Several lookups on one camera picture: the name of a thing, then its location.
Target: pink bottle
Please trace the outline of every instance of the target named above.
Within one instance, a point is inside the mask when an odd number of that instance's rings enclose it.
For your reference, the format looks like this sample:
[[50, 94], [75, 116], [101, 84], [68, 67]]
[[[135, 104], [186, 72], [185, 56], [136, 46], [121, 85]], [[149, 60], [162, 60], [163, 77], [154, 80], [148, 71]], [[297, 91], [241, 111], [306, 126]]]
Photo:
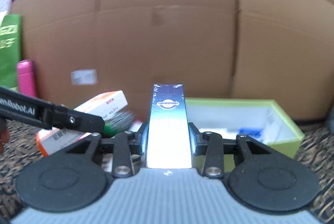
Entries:
[[34, 75], [32, 60], [23, 60], [17, 64], [17, 80], [20, 93], [37, 97]]

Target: pink bottle cap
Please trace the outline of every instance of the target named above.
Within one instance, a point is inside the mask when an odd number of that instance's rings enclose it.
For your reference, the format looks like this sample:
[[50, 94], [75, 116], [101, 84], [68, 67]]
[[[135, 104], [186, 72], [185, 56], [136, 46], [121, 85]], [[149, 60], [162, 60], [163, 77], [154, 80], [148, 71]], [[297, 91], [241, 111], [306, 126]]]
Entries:
[[34, 66], [32, 60], [23, 60], [17, 64], [17, 74], [26, 74], [34, 72]]

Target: green bag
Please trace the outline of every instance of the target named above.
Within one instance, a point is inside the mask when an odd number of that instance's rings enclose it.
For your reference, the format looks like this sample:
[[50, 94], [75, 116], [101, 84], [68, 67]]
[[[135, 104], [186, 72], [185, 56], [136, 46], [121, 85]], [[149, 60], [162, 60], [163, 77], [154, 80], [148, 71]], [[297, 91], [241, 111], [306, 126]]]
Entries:
[[7, 15], [0, 28], [0, 86], [18, 91], [16, 65], [21, 60], [21, 16]]

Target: gray object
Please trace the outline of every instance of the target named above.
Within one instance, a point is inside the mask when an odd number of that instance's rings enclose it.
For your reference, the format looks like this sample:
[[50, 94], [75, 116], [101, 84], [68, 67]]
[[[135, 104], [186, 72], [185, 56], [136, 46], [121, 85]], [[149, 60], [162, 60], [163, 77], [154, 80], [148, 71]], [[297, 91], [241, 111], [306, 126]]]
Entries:
[[26, 209], [13, 224], [320, 224], [308, 211], [268, 215], [238, 203], [221, 181], [194, 168], [142, 168], [114, 181], [107, 193], [84, 209], [44, 213]]

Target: black round disc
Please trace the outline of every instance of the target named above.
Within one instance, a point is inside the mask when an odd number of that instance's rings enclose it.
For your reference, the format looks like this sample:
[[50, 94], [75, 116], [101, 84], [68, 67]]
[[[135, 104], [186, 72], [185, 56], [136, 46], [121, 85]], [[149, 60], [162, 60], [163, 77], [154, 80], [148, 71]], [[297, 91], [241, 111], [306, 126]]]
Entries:
[[241, 202], [268, 213], [303, 209], [319, 190], [319, 181], [310, 169], [276, 154], [243, 162], [231, 172], [228, 185]]
[[104, 171], [83, 155], [47, 157], [27, 166], [16, 181], [24, 203], [45, 212], [74, 211], [96, 201], [108, 184]]

